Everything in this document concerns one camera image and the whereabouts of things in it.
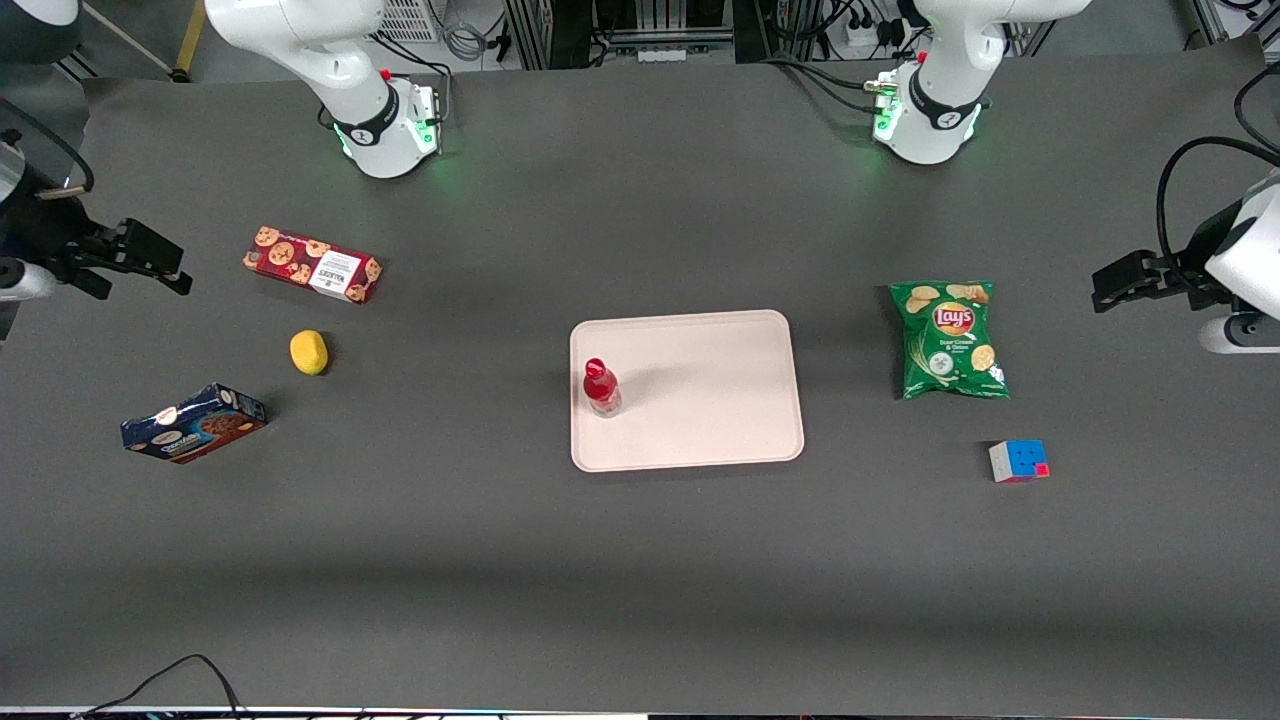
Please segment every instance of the white label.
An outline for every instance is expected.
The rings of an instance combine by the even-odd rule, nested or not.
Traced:
[[[360,269],[358,258],[330,250],[316,263],[316,269],[311,273],[311,288],[351,302],[347,297],[347,286],[355,279],[357,269]]]

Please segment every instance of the red label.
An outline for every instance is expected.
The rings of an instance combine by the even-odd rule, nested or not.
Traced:
[[[959,302],[943,302],[933,310],[933,324],[951,336],[961,336],[973,329],[973,310]]]

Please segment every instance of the beige tray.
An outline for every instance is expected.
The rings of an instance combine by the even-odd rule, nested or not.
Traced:
[[[783,462],[804,450],[791,328],[774,310],[588,320],[570,334],[573,462],[588,473]],[[582,392],[591,357],[622,413]]]

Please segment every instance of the green chip bag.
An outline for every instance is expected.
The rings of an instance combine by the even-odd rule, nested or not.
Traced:
[[[888,286],[902,314],[902,398],[941,389],[1009,397],[1005,373],[987,336],[989,282],[914,282]]]

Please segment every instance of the blue box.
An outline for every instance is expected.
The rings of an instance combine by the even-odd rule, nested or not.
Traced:
[[[150,418],[120,423],[124,448],[179,465],[266,425],[262,404],[214,383]]]

